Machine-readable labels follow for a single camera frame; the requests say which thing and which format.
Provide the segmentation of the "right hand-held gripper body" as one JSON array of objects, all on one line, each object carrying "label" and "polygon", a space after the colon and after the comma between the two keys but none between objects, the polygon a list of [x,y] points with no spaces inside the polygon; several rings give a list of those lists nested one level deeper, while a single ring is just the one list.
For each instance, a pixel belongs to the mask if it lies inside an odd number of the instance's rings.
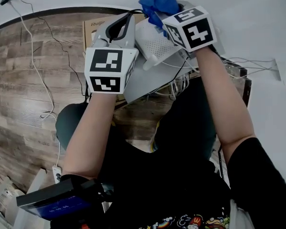
[{"label": "right hand-held gripper body", "polygon": [[214,26],[209,12],[184,0],[179,0],[178,6],[179,13],[162,13],[163,29],[169,39],[184,49],[190,59],[195,58],[196,50],[206,46],[213,46],[218,55],[224,55],[219,29]]}]

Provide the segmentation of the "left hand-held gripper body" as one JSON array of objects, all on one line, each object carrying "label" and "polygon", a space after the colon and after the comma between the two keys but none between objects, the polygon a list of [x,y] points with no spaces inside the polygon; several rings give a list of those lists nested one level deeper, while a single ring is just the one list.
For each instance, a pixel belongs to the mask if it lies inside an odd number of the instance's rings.
[{"label": "left hand-held gripper body", "polygon": [[84,75],[90,92],[123,94],[138,54],[134,36],[112,42],[95,36],[85,54]]}]

